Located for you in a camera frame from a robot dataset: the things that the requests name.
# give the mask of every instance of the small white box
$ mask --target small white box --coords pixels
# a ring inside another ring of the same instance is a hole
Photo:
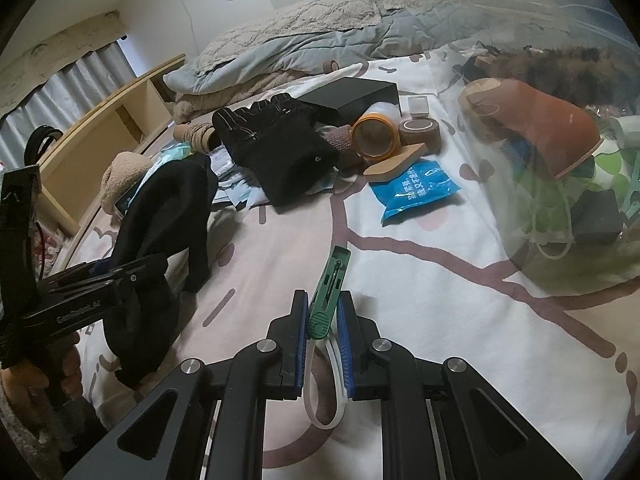
[[[429,101],[427,96],[409,97],[409,113],[414,119],[429,117]]]

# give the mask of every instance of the green clothespin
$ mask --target green clothespin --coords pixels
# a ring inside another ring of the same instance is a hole
[[[350,256],[351,251],[334,246],[326,261],[322,278],[311,300],[311,314],[306,328],[311,339],[324,339],[329,333]]]

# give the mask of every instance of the tape roll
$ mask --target tape roll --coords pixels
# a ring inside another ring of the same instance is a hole
[[[329,59],[328,61],[322,62],[322,72],[325,74],[330,74],[331,72],[335,72],[336,70],[340,70],[340,66],[335,59]]]
[[[400,146],[400,110],[392,103],[375,103],[351,129],[351,145],[368,162],[392,156]]]
[[[407,119],[400,124],[400,143],[425,143],[431,153],[440,151],[440,125],[435,119]]]

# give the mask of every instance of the black box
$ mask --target black box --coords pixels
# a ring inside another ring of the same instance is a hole
[[[373,103],[398,105],[396,83],[342,77],[298,97],[304,103],[322,108],[319,122],[332,126],[353,124]]]
[[[611,245],[623,228],[616,193],[585,190],[571,208],[571,229],[581,245]]]

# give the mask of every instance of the brown fur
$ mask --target brown fur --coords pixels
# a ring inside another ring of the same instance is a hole
[[[613,105],[631,113],[640,96],[640,64],[610,49],[568,47],[503,52],[486,69],[489,77],[514,78],[565,101]]]

